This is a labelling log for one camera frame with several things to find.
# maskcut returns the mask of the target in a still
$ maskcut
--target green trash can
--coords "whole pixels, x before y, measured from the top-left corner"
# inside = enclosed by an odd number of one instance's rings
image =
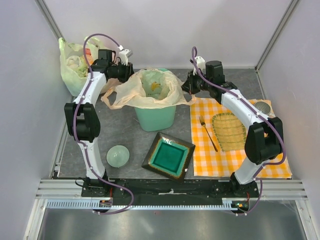
[[[163,72],[168,71],[164,68],[160,68],[159,70]],[[167,129],[174,124],[176,106],[156,109],[135,107],[134,110],[141,128],[147,132]]]

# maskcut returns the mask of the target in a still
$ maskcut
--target fork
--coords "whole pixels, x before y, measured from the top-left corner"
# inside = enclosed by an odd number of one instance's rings
[[[200,115],[200,116],[199,116],[199,120],[200,120],[201,126],[204,127],[204,129],[206,130],[206,133],[208,134],[208,136],[209,136],[209,138],[210,138],[210,140],[211,140],[211,143],[212,143],[212,145],[213,145],[213,147],[214,147],[214,150],[215,150],[216,152],[218,152],[218,149],[217,149],[214,141],[212,141],[212,138],[211,138],[211,136],[210,136],[210,134],[209,134],[209,132],[208,132],[208,130],[207,130],[207,128],[206,128],[206,123],[205,123],[204,117]]]

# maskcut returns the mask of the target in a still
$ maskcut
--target white wall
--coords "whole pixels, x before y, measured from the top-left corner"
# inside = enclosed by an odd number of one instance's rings
[[[0,22],[0,238],[19,240],[49,176],[70,94],[58,41],[35,1],[2,2]]]
[[[290,0],[46,0],[68,41],[104,33],[135,68],[191,68],[191,48],[224,67],[258,62]]]
[[[301,0],[261,69],[289,164],[320,223],[320,1]]]

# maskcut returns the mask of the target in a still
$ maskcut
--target white plastic bag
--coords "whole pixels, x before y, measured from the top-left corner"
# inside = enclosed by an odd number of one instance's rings
[[[99,49],[107,49],[102,42],[92,37],[86,45],[86,56],[92,64],[98,58]],[[67,43],[64,38],[59,39],[60,48],[60,71],[61,77],[69,92],[78,96],[84,87],[88,77],[88,65],[84,59],[83,45]],[[119,85],[117,79],[111,78],[101,90],[105,93],[110,87]]]
[[[194,104],[196,101],[194,95],[191,101],[186,101],[182,84],[181,80],[170,71],[140,70],[127,82],[111,87],[101,100],[110,109],[121,109],[125,105],[140,109],[162,109],[180,104]],[[108,99],[112,92],[117,93],[113,105]]]

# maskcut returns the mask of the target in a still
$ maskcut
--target checkered cloth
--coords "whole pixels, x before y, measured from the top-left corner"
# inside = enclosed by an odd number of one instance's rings
[[[257,101],[256,99],[249,100],[252,104]],[[263,101],[271,106],[269,100]],[[192,143],[196,146],[193,153],[195,176],[229,177],[241,166],[246,157],[245,150],[226,152],[221,150],[212,127],[212,117],[221,113],[230,113],[230,111],[211,98],[196,98],[196,102],[190,106]],[[204,118],[205,126],[217,146],[218,152],[215,151],[206,130],[200,124],[200,115]],[[279,162],[282,156],[282,154],[278,155],[272,162]],[[281,165],[267,165],[257,177],[291,178],[291,175],[288,160],[286,159]]]

